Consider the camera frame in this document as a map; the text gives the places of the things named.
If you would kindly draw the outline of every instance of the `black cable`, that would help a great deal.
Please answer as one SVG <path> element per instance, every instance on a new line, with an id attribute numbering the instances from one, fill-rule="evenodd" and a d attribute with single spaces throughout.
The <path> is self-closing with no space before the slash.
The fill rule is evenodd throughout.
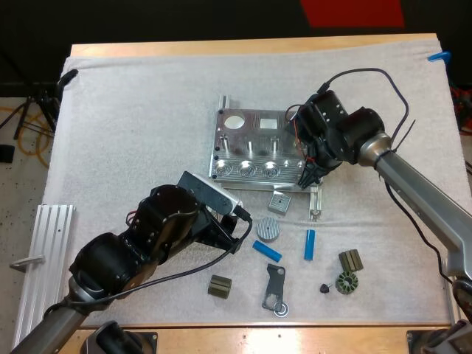
<path id="1" fill-rule="evenodd" d="M 385 70 L 382 70 L 382 69 L 379 69 L 379 68 L 361 68 L 361 69 L 351 69 L 351 70 L 346 70 L 345 72 L 340 72 L 336 75 L 334 75 L 332 78 L 330 78 L 327 82 L 323 83 L 320 88 L 318 89 L 318 93 L 319 94 L 322 94 L 324 92 L 326 92 L 329 87 L 330 87 L 330 84 L 335 80 L 337 79 L 338 77 L 341 77 L 343 75 L 346 75 L 346 74 L 352 74 L 353 72 L 380 72 L 381 74 L 383 74 L 386 79 L 390 82 L 390 85 L 392 85 L 392 88 L 395 90 L 395 93 L 398 95 L 398 97 L 400 98 L 401 102 L 403 102 L 403 104 L 405 105 L 405 114 L 403 115 L 403 118 L 401 119 L 401 121 L 398 123 L 397 127 L 395 128 L 393 134 L 392 134 L 392 142 L 395 140 L 395 137 L 398 135 L 398 131 L 400 130 L 400 128 L 402 127 L 402 125 L 404 124 L 404 122 L 406 121 L 406 118 L 408 117 L 408 114 L 410 112 L 410 107 L 408 105 L 408 102 L 406 101 L 405 97 L 401 94 L 400 90 L 398 89 L 397 85 L 395 85 L 395 83 L 393 82 L 393 79 L 390 77 L 390 75 L 385 71 Z"/>
<path id="2" fill-rule="evenodd" d="M 392 150 L 394 153 L 397 152 L 397 150 L 398 150 L 398 148 L 400 147 L 401 143 L 406 139 L 406 137 L 408 136 L 408 134 L 410 134 L 410 131 L 412 130 L 413 125 L 414 125 L 415 123 L 416 123 L 416 120 L 414 120 L 413 123 L 410 125 L 410 128 L 408 128 L 408 130 L 406 131 L 405 135 L 403 135 L 403 138 L 401 138 L 401 140 L 400 140 L 400 142 L 398 143 L 397 147 Z"/>
<path id="3" fill-rule="evenodd" d="M 418 225 L 416 220 L 412 217 L 412 215 L 408 212 L 408 210 L 406 210 L 405 207 L 401 205 L 398 199 L 396 199 L 396 197 L 393 195 L 392 188 L 390 188 L 390 186 L 386 182 L 385 182 L 385 188 L 386 188 L 386 191 L 389 193 L 390 198 L 395 202 L 395 204 L 397 204 L 397 207 L 399 207 L 400 210 L 408 217 L 408 219 L 410 219 L 416 231 L 420 235 L 421 240 L 423 240 L 423 242 L 436 253 L 437 265 L 438 265 L 440 276 L 443 277 L 446 282 L 448 282 L 449 284 L 452 284 L 452 281 L 443 272 L 443 262 L 441 260 L 441 253 L 438 251 L 436 247 L 434 247 L 432 244 L 429 243 L 429 241 L 426 239 L 425 235 L 423 234 L 423 231 L 421 231 L 420 226 Z"/>
<path id="4" fill-rule="evenodd" d="M 241 237 L 241 239 L 239 239 L 239 241 L 237 243 L 235 243 L 233 245 L 233 247 L 231 247 L 230 249 L 228 249 L 227 251 L 225 251 L 223 254 L 221 254 L 220 256 L 216 257 L 214 260 L 212 260 L 211 262 L 208 262 L 206 264 L 203 264 L 203 265 L 200 265 L 199 267 L 197 268 L 194 268 L 194 269 L 190 269 L 189 271 L 183 271 L 181 273 L 177 273 L 177 274 L 173 274 L 173 275 L 169 275 L 167 277 L 162 277 L 162 278 L 159 278 L 159 279 L 156 279 L 156 280 L 151 280 L 150 282 L 145 282 L 144 284 L 141 284 L 141 285 L 138 285 L 136 286 L 135 288 L 132 288 L 132 289 L 129 289 L 129 290 L 126 290 L 126 291 L 122 291 L 121 293 L 118 293 L 118 294 L 115 294 L 115 295 L 112 295 L 112 296 L 107 296 L 107 297 L 104 297 L 102 299 L 97 299 L 97 300 L 94 300 L 94 301 L 88 301 L 88 302 L 78 302 L 78 301 L 72 301 L 72 302 L 60 302 L 58 304 L 55 304 L 57 305 L 57 307 L 62 307 L 62 306 L 89 306 L 89 305 L 97 305 L 97 304 L 102 304 L 104 302 L 109 302 L 111 300 L 115 300 L 115 299 L 118 299 L 124 295 L 129 295 L 135 291 L 138 291 L 138 290 L 142 290 L 144 288 L 148 288 L 150 286 L 153 286 L 153 285 L 157 285 L 157 284 L 160 284 L 162 282 L 168 282 L 169 280 L 174 280 L 174 279 L 178 279 L 178 278 L 182 278 L 182 277 L 185 277 L 187 275 L 191 275 L 191 274 L 194 274 L 194 273 L 197 273 L 199 271 L 203 271 L 204 269 L 207 269 L 213 265 L 215 265 L 216 263 L 220 262 L 224 257 L 226 257 L 228 254 L 230 254 L 233 250 L 235 250 L 245 239 L 246 237 L 248 237 L 249 233 L 251 232 L 251 229 L 252 229 L 252 219 L 249 218 L 247 220 L 248 222 L 248 228 L 247 230 L 244 232 L 243 236 Z"/>
<path id="5" fill-rule="evenodd" d="M 300 107 L 302 107 L 303 105 L 300 105 L 300 104 L 296 104 L 296 105 L 291 105 L 290 107 L 287 108 L 287 110 L 285 111 L 285 114 L 283 115 L 284 116 L 284 119 L 286 122 L 288 122 L 289 119 L 287 119 L 287 114 L 288 114 L 288 111 L 290 111 L 293 107 L 298 107 L 299 109 L 297 110 L 297 112 L 300 110 Z"/>

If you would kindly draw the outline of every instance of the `white cloth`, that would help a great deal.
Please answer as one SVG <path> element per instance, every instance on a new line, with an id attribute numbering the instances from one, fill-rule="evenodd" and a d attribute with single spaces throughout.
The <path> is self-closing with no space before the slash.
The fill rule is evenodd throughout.
<path id="1" fill-rule="evenodd" d="M 284 110 L 303 103 L 335 73 L 359 67 L 387 70 L 409 101 L 409 122 L 417 123 L 399 154 L 471 210 L 444 63 L 426 60 L 440 51 L 439 42 L 431 40 L 276 55 L 69 58 L 64 72 L 76 68 L 79 74 L 64 91 L 44 196 L 44 203 L 77 207 L 68 265 L 93 237 L 122 232 L 127 212 L 153 187 L 175 184 L 184 170 L 208 173 L 219 94 L 228 94 L 234 108 Z M 348 112 L 362 105 L 376 110 L 387 133 L 403 115 L 401 101 L 381 74 L 351 74 L 331 88 Z M 280 237 L 271 247 L 282 253 L 279 264 L 287 271 L 284 300 L 290 313 L 282 321 L 447 322 L 436 257 L 375 171 L 345 163 L 325 178 L 323 188 L 318 223 L 308 222 L 307 195 L 293 194 L 287 215 L 279 217 Z M 267 210 L 271 193 L 237 194 L 255 222 L 275 216 Z M 245 228 L 239 222 L 235 236 Z M 306 229 L 317 233 L 312 262 L 303 260 Z M 251 248 L 256 237 L 253 231 L 236 255 L 214 267 L 116 301 L 87 323 L 277 321 L 261 307 L 271 261 Z M 358 249 L 364 263 L 358 289 L 348 296 L 334 287 L 321 294 L 320 285 L 341 273 L 338 253 L 348 249 Z M 194 244 L 160 266 L 154 278 L 219 253 Z M 228 299 L 207 294 L 212 274 L 233 280 Z"/>

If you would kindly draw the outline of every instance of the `circular hole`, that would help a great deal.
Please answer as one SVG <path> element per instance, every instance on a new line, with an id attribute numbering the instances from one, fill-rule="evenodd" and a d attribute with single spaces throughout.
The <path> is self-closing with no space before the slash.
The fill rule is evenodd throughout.
<path id="1" fill-rule="evenodd" d="M 224 126 L 228 129 L 239 129 L 244 125 L 244 119 L 239 116 L 230 116 L 224 121 Z"/>

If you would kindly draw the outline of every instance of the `wooden table edge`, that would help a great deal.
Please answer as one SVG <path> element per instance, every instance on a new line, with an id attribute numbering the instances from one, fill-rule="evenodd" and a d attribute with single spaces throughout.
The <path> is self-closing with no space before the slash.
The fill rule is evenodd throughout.
<path id="1" fill-rule="evenodd" d="M 434 33 L 399 35 L 348 35 L 335 37 L 242 39 L 231 41 L 180 41 L 142 43 L 74 44 L 71 57 L 147 57 L 160 55 L 238 55 L 309 52 L 351 48 L 398 41 L 437 39 Z"/>
<path id="2" fill-rule="evenodd" d="M 444 327 L 147 327 L 133 331 L 156 333 L 158 354 L 407 354 L 407 330 L 442 328 Z M 93 331 L 75 332 L 60 354 L 78 354 L 83 342 Z"/>

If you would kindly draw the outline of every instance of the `metal bracket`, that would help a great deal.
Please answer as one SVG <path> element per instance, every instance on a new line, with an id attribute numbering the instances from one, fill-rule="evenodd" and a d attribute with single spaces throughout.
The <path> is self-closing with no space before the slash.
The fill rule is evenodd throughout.
<path id="1" fill-rule="evenodd" d="M 282 310 L 283 301 L 283 283 L 285 281 L 285 268 L 278 267 L 273 264 L 267 265 L 269 280 L 267 289 L 265 290 L 265 297 L 263 301 L 263 308 L 267 310 L 280 312 Z"/>
<path id="2" fill-rule="evenodd" d="M 10 264 L 10 268 L 15 269 L 16 271 L 20 271 L 21 273 L 26 273 L 27 266 L 29 264 L 37 264 L 37 263 L 44 263 L 43 254 L 40 254 L 39 256 L 26 257 L 21 260 L 17 260 Z"/>
<path id="3" fill-rule="evenodd" d="M 322 214 L 322 188 L 310 187 L 310 210 L 308 216 L 311 221 L 317 221 Z"/>
<path id="4" fill-rule="evenodd" d="M 72 205 L 38 206 L 29 257 L 10 265 L 26 270 L 13 347 L 41 322 L 44 311 L 63 297 L 62 280 L 73 214 Z"/>

